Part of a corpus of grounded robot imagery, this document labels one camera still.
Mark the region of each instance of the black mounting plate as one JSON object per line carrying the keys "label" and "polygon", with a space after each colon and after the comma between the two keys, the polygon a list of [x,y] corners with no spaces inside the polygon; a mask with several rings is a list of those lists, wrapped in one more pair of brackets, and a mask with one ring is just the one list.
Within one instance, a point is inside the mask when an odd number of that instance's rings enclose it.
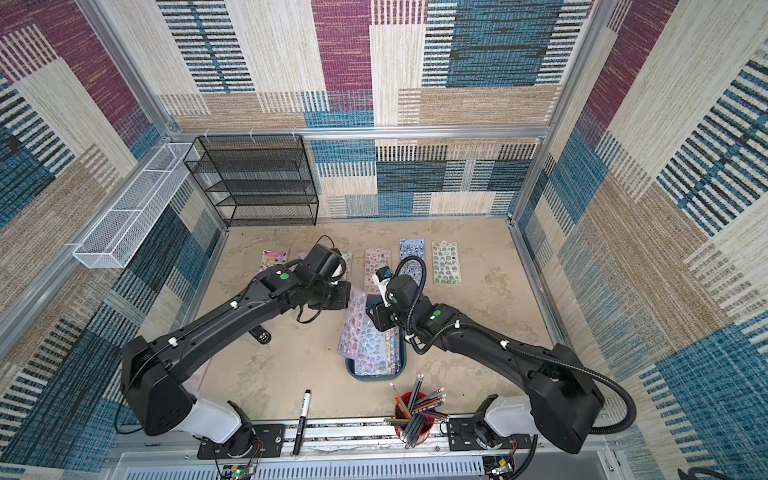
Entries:
{"label": "black mounting plate", "polygon": [[[515,441],[518,443],[518,449],[529,449],[532,447],[531,436],[526,434],[515,434]],[[448,420],[448,444],[451,452],[464,452],[467,450],[484,450],[477,441],[475,435],[475,426],[472,424],[472,417],[452,418]],[[511,450],[512,440],[504,439],[502,446],[497,450]]]}
{"label": "black mounting plate", "polygon": [[[282,423],[270,423],[266,425],[254,425],[256,430],[256,437],[264,442],[264,453],[261,458],[276,458],[280,456],[280,451],[283,449],[283,437],[285,434],[286,426]],[[200,442],[200,448],[197,450],[198,460],[213,460],[218,458],[219,460],[228,459],[233,460],[228,454],[226,449],[221,445],[215,444],[210,441],[203,440]]]}

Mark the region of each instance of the sticker sheet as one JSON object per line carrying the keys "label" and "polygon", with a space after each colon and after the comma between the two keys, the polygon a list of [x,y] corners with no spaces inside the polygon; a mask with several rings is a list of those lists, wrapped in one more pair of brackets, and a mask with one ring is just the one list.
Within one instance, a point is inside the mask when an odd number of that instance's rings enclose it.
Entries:
{"label": "sticker sheet", "polygon": [[376,288],[376,284],[373,282],[373,274],[376,273],[379,268],[389,265],[391,255],[389,250],[383,248],[366,249],[366,281],[363,284],[366,293],[370,295],[381,295],[379,289]]}
{"label": "sticker sheet", "polygon": [[360,336],[366,315],[366,300],[368,295],[359,288],[352,288],[349,295],[349,305],[346,308],[346,316],[341,326],[339,347],[336,349],[339,355],[348,359],[357,359],[360,347]]}
{"label": "sticker sheet", "polygon": [[378,331],[373,321],[366,317],[360,336],[360,349],[355,359],[355,375],[391,375],[388,347],[385,333]]}
{"label": "sticker sheet", "polygon": [[[416,255],[417,257],[421,257],[422,260],[426,262],[425,251],[426,243],[423,238],[415,238],[412,240],[406,238],[400,239],[400,260],[406,257],[410,257],[411,255]],[[410,275],[416,283],[418,283],[422,278],[422,268],[415,261],[406,263],[402,270],[400,270],[400,273]]]}
{"label": "sticker sheet", "polygon": [[432,242],[432,268],[435,285],[455,285],[462,282],[458,266],[458,244]]}
{"label": "sticker sheet", "polygon": [[346,272],[341,277],[341,281],[349,282],[349,272],[352,271],[352,254],[347,252],[341,253],[342,258],[346,262]]}
{"label": "sticker sheet", "polygon": [[285,263],[288,261],[288,250],[264,250],[261,254],[261,264],[259,265],[259,271],[275,266],[278,263]]}
{"label": "sticker sheet", "polygon": [[400,370],[400,328],[394,327],[384,333],[389,353],[389,374],[394,375]]}

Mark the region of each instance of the shelf tier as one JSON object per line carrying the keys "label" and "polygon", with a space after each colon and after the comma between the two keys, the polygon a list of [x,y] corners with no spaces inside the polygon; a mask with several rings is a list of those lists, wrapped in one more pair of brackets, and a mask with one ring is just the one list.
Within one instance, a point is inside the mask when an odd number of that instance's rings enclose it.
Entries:
{"label": "shelf tier", "polygon": [[308,187],[314,189],[311,180],[222,180],[205,191],[232,195],[306,195]]}
{"label": "shelf tier", "polygon": [[239,205],[308,205],[317,203],[317,195],[230,195],[217,207]]}

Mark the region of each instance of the black cable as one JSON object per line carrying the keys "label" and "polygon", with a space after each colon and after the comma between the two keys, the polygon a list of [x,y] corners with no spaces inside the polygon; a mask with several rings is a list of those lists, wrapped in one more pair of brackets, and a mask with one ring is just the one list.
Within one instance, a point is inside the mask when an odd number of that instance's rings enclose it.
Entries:
{"label": "black cable", "polygon": [[531,449],[528,450],[528,454],[525,456],[525,460],[520,464],[520,468],[516,469],[515,472],[507,478],[507,480],[515,480],[517,477],[523,474],[525,472],[525,469],[528,468],[528,466],[533,461],[533,455],[536,453],[536,446],[538,445],[538,435],[533,435],[531,437]]}
{"label": "black cable", "polygon": [[302,314],[302,313],[304,313],[304,305],[299,305],[299,314],[298,314],[298,315],[296,315],[296,321],[297,321],[298,323],[303,323],[303,322],[301,321],[301,314]]}
{"label": "black cable", "polygon": [[[485,328],[484,326],[478,325],[476,323],[466,323],[466,324],[462,324],[462,326],[464,328],[474,329],[479,331],[480,333],[484,333],[488,338],[496,342],[499,342],[499,345],[501,345],[501,342],[503,340],[506,340],[501,338],[493,330]],[[605,427],[592,427],[589,430],[589,432],[592,435],[609,435],[611,433],[619,433],[623,430],[628,429],[630,426],[632,426],[635,418],[637,418],[637,407],[634,404],[634,400],[632,399],[632,396],[621,385],[616,383],[614,380],[609,379],[605,375],[595,372],[594,370],[588,369],[587,367],[584,367],[584,366],[572,365],[568,362],[563,362],[562,360],[559,360],[550,356],[539,355],[537,353],[519,349],[518,347],[515,346],[513,342],[510,342],[510,341],[507,341],[507,343],[504,346],[504,349],[517,353],[518,355],[523,355],[523,356],[527,356],[528,358],[539,360],[540,362],[545,362],[552,365],[564,367],[566,369],[571,370],[572,372],[584,373],[586,376],[590,376],[592,379],[597,380],[598,382],[602,383],[603,385],[607,386],[608,388],[616,392],[621,397],[621,399],[624,400],[624,404],[627,406],[627,414],[624,416],[622,420],[614,423],[613,425],[608,425]]]}
{"label": "black cable", "polygon": [[[202,328],[204,325],[207,325],[208,323],[213,322],[214,320],[216,320],[217,318],[219,318],[223,314],[229,312],[230,310],[231,310],[231,308],[229,308],[227,310],[224,310],[223,312],[217,313],[216,315],[212,316],[211,318],[209,318],[205,322],[202,322],[200,325],[196,325],[192,330],[190,330],[189,332],[186,332],[184,334],[184,336],[191,335],[192,333],[195,333],[197,330]],[[168,343],[167,345],[164,345],[163,348],[161,348],[158,351],[156,351],[155,353],[153,353],[152,356],[150,356],[147,359],[146,362],[141,364],[141,366],[138,368],[138,370],[136,370],[136,373],[134,374],[133,378],[131,378],[131,380],[128,382],[128,385],[125,387],[125,393],[127,393],[128,390],[130,390],[131,387],[134,385],[134,383],[136,383],[136,379],[138,378],[139,374],[141,374],[141,370],[143,370],[144,367],[147,366],[147,364],[149,364],[149,362],[151,362],[154,357],[160,355],[166,348],[169,348],[170,346],[171,346],[170,343]],[[183,358],[184,358],[184,351],[182,350],[181,355],[179,355],[179,361],[181,361]],[[120,411],[123,409],[124,405],[125,405],[125,394],[123,394],[123,398],[121,399],[120,403],[118,403],[118,410],[114,413],[114,430],[118,434],[120,434],[120,435],[130,435],[131,433],[139,432],[142,429],[142,427],[139,427],[138,429],[135,429],[135,430],[131,430],[129,432],[121,432],[120,429],[118,428],[118,418],[120,417]]]}
{"label": "black cable", "polygon": [[320,235],[320,238],[318,238],[315,243],[321,241],[323,239],[323,237],[325,237],[325,238],[327,238],[328,240],[331,241],[331,248],[336,248],[336,244],[333,242],[333,238],[328,237],[327,235]]}
{"label": "black cable", "polygon": [[710,477],[719,478],[720,480],[733,480],[733,478],[724,473],[715,472],[714,470],[705,467],[691,467],[688,469],[688,475],[697,478],[697,474],[709,475]]}
{"label": "black cable", "polygon": [[222,480],[224,475],[221,475],[221,468],[219,467],[219,459],[216,458],[216,452],[214,452],[214,463],[216,464],[216,471],[219,472],[219,480]]}
{"label": "black cable", "polygon": [[[168,343],[166,346],[164,346],[163,348],[161,348],[158,351],[156,351],[155,353],[153,353],[147,359],[147,361],[145,361],[144,363],[141,364],[141,366],[138,368],[138,370],[136,370],[136,373],[134,374],[133,378],[131,378],[131,380],[128,381],[128,386],[125,388],[125,392],[126,393],[128,392],[128,390],[131,389],[133,384],[136,382],[136,379],[138,378],[139,374],[141,373],[141,370],[143,370],[144,367],[147,366],[149,364],[149,362],[152,361],[152,359],[154,359],[154,357],[160,355],[168,347],[170,347],[170,343]],[[121,430],[118,428],[118,418],[120,417],[120,411],[123,409],[123,405],[124,404],[125,404],[125,394],[123,394],[123,398],[121,399],[120,403],[118,404],[118,410],[114,413],[114,430],[118,434],[120,434],[120,435],[129,435],[131,433],[136,433],[136,432],[140,431],[142,427],[139,427],[139,428],[137,428],[135,430],[131,430],[129,432],[121,432]]]}
{"label": "black cable", "polygon": [[[405,266],[406,263],[412,260],[419,263],[419,266],[422,269],[422,275],[421,275],[421,278],[419,278],[419,288],[416,289],[416,295],[414,295],[413,300],[411,301],[411,308],[408,309],[408,316],[406,317],[406,336],[412,335],[411,317],[413,317],[413,311],[416,310],[416,305],[419,303],[419,299],[421,299],[422,291],[424,291],[424,283],[426,282],[427,265],[426,263],[424,263],[424,259],[422,259],[421,257],[416,255],[409,255],[406,258],[400,260],[400,263],[397,264],[397,268],[395,269],[395,275],[393,275],[393,277],[398,276],[403,266]],[[430,344],[426,349],[421,350],[418,346],[416,346],[415,343],[411,343],[411,345],[413,346],[414,351],[419,355],[424,355],[426,351],[429,350],[429,346],[432,346],[432,344]]]}
{"label": "black cable", "polygon": [[314,322],[317,319],[318,316],[320,316],[320,312],[322,312],[322,311],[323,311],[323,309],[317,309],[317,313],[312,315],[312,318],[310,318],[309,320],[307,320],[305,322],[300,321],[298,318],[296,319],[296,321],[301,323],[302,325],[306,325],[307,323],[312,323],[312,322]]}

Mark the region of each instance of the red wire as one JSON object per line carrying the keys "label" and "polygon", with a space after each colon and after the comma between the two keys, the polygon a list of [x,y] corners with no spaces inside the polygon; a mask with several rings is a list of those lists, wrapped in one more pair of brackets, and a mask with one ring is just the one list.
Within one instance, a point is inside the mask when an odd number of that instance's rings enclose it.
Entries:
{"label": "red wire", "polygon": [[509,437],[509,439],[512,440],[512,453],[509,454],[509,460],[512,462],[512,471],[514,472],[517,469],[517,465],[515,465],[515,452],[518,451],[518,441],[514,436]]}

